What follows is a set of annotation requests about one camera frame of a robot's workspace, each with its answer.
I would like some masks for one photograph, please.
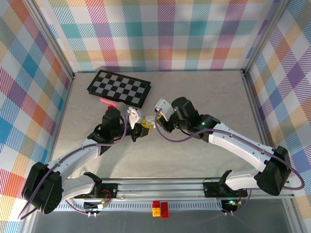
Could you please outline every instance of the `plaid wall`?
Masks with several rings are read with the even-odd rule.
[[[14,233],[31,166],[45,162],[69,77],[22,0],[0,2],[0,232]]]
[[[73,69],[115,72],[241,69],[276,2],[37,0]]]
[[[310,0],[290,1],[251,70],[251,81],[270,143],[288,148],[306,182],[295,195],[311,232],[310,12]]]

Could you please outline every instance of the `red lego brick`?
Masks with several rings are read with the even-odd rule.
[[[160,201],[155,200],[152,202],[152,208],[160,208]]]
[[[169,218],[169,204],[161,202],[161,218]]]

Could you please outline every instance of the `white table surface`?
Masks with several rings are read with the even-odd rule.
[[[143,105],[146,116],[154,115],[159,98],[169,102],[184,96],[200,114],[218,118],[233,130],[259,142],[259,134],[251,112],[239,71],[131,72],[125,75],[151,82],[151,90]],[[101,123],[107,105],[86,88],[95,73],[77,74],[53,159],[78,147]],[[185,135],[179,130],[167,134],[172,139]],[[72,177],[90,171],[106,177],[220,177],[226,170],[243,170],[251,165],[238,156],[201,140],[171,143],[156,129],[133,143],[130,137],[110,148],[99,158],[76,170]]]

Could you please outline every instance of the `checkered board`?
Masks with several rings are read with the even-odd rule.
[[[148,81],[100,70],[87,90],[92,95],[141,108],[150,88]]]

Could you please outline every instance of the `pink object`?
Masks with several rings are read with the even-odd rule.
[[[103,98],[103,97],[101,97],[101,102],[104,102],[104,103],[106,103],[106,104],[112,105],[112,106],[114,106],[115,108],[118,106],[118,102],[113,101],[113,100],[108,100],[108,99]]]

